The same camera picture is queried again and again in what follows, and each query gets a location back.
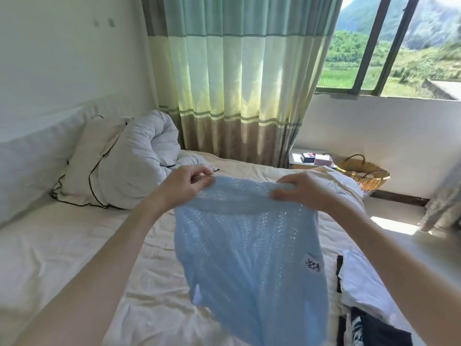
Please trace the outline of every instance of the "curtain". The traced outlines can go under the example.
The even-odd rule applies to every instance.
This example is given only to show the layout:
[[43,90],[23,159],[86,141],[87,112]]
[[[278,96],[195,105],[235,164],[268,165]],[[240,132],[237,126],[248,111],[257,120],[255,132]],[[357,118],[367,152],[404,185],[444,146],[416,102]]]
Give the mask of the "curtain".
[[142,0],[160,110],[183,148],[284,167],[342,0]]
[[461,162],[445,178],[426,205],[426,214],[418,223],[423,232],[448,231],[461,218]]

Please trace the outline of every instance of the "hand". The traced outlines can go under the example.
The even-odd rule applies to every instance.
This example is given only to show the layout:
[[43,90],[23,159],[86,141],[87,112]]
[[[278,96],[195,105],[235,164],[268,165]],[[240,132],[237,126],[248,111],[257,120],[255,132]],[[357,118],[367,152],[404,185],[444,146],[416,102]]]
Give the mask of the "hand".
[[294,173],[283,176],[277,182],[294,183],[296,188],[286,191],[282,188],[272,191],[271,198],[300,203],[306,208],[328,213],[334,205],[336,195],[309,173]]
[[154,198],[162,204],[164,212],[179,206],[197,195],[214,182],[213,171],[204,165],[181,166],[152,192]]

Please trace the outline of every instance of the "white bed sheet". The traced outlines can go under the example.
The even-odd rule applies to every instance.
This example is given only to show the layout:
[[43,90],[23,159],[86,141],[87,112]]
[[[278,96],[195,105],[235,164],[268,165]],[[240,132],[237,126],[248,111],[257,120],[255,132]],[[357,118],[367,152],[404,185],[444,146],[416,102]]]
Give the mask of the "white bed sheet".
[[[294,170],[202,154],[218,174],[275,181]],[[128,211],[51,203],[0,230],[0,344],[13,343],[32,317],[75,276],[126,218]],[[207,309],[193,306],[176,259],[175,218],[164,214],[147,235],[104,345],[245,345],[222,331]],[[330,298],[328,345],[336,345],[336,256],[355,243],[320,213],[320,245]]]

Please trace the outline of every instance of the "mountain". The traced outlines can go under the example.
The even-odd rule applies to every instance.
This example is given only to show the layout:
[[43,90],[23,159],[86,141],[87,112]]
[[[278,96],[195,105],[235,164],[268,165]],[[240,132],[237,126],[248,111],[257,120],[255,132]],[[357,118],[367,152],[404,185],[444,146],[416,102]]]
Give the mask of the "mountain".
[[[353,0],[339,14],[336,30],[370,34],[381,0]],[[408,0],[391,0],[379,40],[394,40]],[[420,0],[403,45],[418,50],[442,46],[461,36],[461,10],[437,0]]]

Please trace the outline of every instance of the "white wall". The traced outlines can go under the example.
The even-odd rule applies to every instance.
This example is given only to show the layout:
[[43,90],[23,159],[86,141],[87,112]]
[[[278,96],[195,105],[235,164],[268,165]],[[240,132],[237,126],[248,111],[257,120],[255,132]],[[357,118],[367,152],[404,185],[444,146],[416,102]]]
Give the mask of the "white wall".
[[461,102],[318,94],[295,147],[364,154],[391,174],[381,189],[430,198],[461,159]]
[[0,0],[0,118],[111,93],[151,108],[142,19],[140,0]]

